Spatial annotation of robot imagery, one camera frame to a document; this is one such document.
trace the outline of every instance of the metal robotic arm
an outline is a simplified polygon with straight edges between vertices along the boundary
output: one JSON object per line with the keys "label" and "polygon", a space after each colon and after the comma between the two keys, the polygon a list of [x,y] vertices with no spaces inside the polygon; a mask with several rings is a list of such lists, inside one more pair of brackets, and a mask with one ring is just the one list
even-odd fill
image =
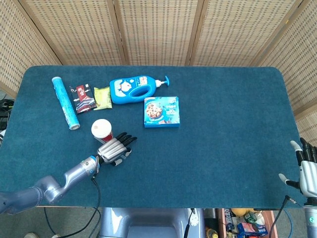
{"label": "metal robotic arm", "polygon": [[299,182],[291,181],[283,174],[279,174],[279,177],[286,185],[299,189],[307,198],[304,206],[307,235],[308,238],[317,238],[317,147],[303,138],[301,143],[303,148],[291,141],[299,166]]}
{"label": "metal robotic arm", "polygon": [[50,204],[60,201],[66,193],[84,178],[99,172],[100,165],[113,164],[115,166],[122,162],[122,158],[131,153],[126,146],[136,137],[121,133],[106,144],[102,145],[96,156],[90,156],[80,164],[64,173],[65,185],[58,184],[53,176],[46,176],[38,180],[33,187],[18,192],[0,192],[0,214],[15,214],[38,206],[43,198]]}

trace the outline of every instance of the yellow snack bag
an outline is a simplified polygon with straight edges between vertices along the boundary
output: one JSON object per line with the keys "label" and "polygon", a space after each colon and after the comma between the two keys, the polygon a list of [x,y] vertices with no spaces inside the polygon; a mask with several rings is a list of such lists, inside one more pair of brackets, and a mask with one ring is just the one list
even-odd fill
{"label": "yellow snack bag", "polygon": [[97,107],[94,110],[112,108],[110,88],[94,88]]}

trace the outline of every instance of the blue pump bottle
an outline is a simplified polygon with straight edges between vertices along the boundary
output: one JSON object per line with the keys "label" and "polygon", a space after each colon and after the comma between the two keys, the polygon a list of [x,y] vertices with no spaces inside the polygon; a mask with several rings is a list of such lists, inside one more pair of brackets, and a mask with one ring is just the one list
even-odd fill
{"label": "blue pump bottle", "polygon": [[165,81],[155,80],[145,75],[115,79],[110,82],[111,99],[116,104],[142,102],[146,97],[152,96],[156,88],[164,83],[169,86],[167,76]]}

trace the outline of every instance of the red and white cup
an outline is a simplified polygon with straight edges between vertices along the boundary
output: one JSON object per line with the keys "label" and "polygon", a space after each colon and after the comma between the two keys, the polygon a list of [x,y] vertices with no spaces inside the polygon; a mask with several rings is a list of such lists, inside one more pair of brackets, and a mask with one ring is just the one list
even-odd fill
{"label": "red and white cup", "polygon": [[106,119],[96,120],[91,126],[91,133],[95,139],[103,143],[113,138],[111,123]]}

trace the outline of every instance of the blue box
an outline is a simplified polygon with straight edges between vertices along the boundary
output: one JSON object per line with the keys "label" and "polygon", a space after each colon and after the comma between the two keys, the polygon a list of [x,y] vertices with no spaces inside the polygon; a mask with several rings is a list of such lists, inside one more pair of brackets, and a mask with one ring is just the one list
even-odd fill
{"label": "blue box", "polygon": [[178,97],[144,99],[144,127],[179,127]]}

